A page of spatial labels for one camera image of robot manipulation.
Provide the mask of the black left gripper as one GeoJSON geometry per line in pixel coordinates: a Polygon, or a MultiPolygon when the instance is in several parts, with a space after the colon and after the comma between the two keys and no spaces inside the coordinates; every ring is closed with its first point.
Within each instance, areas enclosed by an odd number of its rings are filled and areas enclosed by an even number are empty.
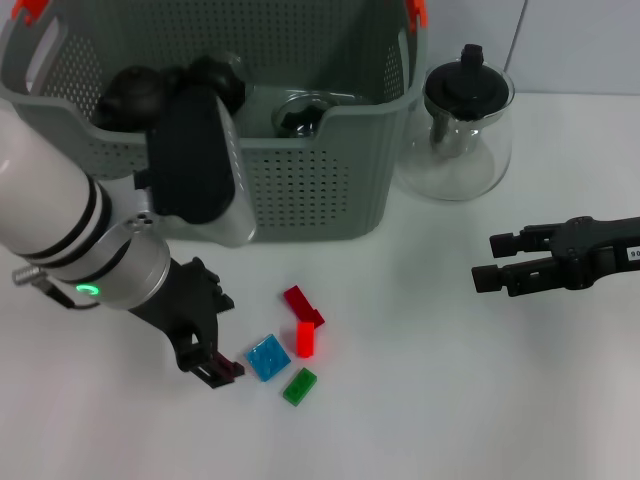
{"type": "Polygon", "coordinates": [[[186,264],[171,261],[156,293],[130,312],[166,335],[180,370],[215,389],[245,374],[243,365],[218,352],[217,314],[234,308],[219,278],[195,257],[186,264]]]}

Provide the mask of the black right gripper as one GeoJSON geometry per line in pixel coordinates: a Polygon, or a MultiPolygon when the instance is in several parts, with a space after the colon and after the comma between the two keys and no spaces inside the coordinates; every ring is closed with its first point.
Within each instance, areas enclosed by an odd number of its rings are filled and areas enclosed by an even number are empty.
{"type": "Polygon", "coordinates": [[[520,252],[550,252],[551,257],[499,267],[473,267],[477,293],[505,289],[510,297],[554,289],[584,290],[606,276],[639,270],[639,218],[612,221],[578,217],[556,234],[556,254],[551,238],[560,224],[529,225],[518,234],[490,237],[494,258],[520,252]]]}

